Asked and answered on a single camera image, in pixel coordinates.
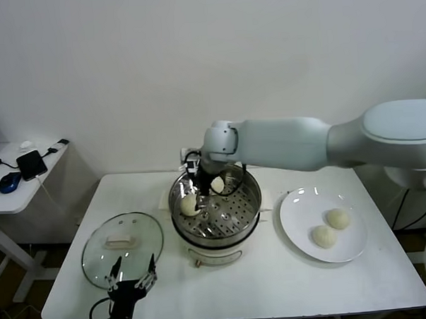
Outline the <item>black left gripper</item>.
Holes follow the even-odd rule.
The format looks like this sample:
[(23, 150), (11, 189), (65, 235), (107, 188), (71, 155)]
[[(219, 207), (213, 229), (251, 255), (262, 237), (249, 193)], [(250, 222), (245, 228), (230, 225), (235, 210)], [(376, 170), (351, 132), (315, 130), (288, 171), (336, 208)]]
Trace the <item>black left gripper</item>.
[(122, 257), (119, 256), (112, 265), (110, 273), (105, 276), (108, 295), (112, 300), (110, 318), (132, 319), (136, 303), (147, 295), (146, 288), (151, 288), (157, 281), (155, 256), (151, 255), (147, 273), (139, 281), (129, 279), (120, 282), (119, 271), (121, 266)]

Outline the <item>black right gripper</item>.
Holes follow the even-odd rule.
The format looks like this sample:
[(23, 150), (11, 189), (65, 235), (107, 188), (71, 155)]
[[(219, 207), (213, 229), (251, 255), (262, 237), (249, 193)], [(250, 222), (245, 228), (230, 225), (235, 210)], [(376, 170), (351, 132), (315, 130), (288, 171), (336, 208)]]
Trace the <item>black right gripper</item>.
[(199, 165), (196, 172), (196, 187), (198, 193), (196, 194), (196, 210), (198, 212), (207, 212), (211, 204), (211, 183), (216, 178), (216, 174), (207, 172), (201, 165)]

